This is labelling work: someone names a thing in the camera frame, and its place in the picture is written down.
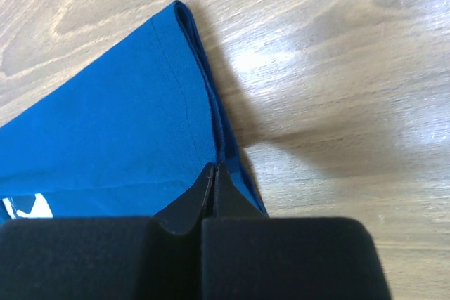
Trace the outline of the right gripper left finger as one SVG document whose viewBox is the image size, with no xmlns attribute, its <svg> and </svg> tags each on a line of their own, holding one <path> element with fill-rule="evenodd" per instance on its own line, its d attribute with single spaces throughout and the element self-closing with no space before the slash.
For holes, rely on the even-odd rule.
<svg viewBox="0 0 450 300">
<path fill-rule="evenodd" d="M 191 232 L 207 212 L 213 184 L 214 165 L 208 163 L 193 185 L 153 218 L 168 233 L 185 235 Z"/>
</svg>

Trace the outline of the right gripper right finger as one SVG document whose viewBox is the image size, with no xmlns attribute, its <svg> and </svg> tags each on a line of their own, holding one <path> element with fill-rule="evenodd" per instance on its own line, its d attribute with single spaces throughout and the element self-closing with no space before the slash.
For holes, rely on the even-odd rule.
<svg viewBox="0 0 450 300">
<path fill-rule="evenodd" d="M 267 218 L 235 187 L 225 164 L 215 174 L 213 213 L 215 218 Z"/>
</svg>

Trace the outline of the blue t-shirt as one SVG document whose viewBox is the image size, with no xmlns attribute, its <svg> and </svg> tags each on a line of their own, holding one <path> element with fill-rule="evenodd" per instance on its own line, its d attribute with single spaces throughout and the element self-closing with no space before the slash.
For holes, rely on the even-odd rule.
<svg viewBox="0 0 450 300">
<path fill-rule="evenodd" d="M 1 128 L 1 220 L 152 216 L 206 164 L 265 207 L 193 14 L 174 1 Z"/>
</svg>

